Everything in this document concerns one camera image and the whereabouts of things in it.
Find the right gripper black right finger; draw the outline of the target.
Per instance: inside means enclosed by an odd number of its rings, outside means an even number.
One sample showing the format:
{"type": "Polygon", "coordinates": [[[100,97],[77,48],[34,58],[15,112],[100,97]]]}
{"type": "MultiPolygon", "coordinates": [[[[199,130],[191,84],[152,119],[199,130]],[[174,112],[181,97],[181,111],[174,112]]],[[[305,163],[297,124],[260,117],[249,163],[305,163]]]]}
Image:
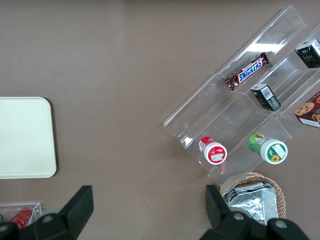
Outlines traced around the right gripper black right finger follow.
{"type": "Polygon", "coordinates": [[[205,209],[211,224],[203,240],[308,240],[293,221],[272,218],[262,225],[240,211],[231,211],[216,185],[205,189],[205,209]]]}

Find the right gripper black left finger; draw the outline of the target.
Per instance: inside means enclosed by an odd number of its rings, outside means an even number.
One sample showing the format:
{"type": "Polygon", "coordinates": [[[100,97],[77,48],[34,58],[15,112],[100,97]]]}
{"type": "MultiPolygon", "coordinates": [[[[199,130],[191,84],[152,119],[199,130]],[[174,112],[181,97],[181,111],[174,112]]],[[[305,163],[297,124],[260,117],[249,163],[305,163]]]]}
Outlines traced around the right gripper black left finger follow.
{"type": "Polygon", "coordinates": [[[14,222],[0,224],[2,240],[76,240],[94,211],[93,187],[83,185],[58,212],[40,217],[19,229],[14,222]]]}

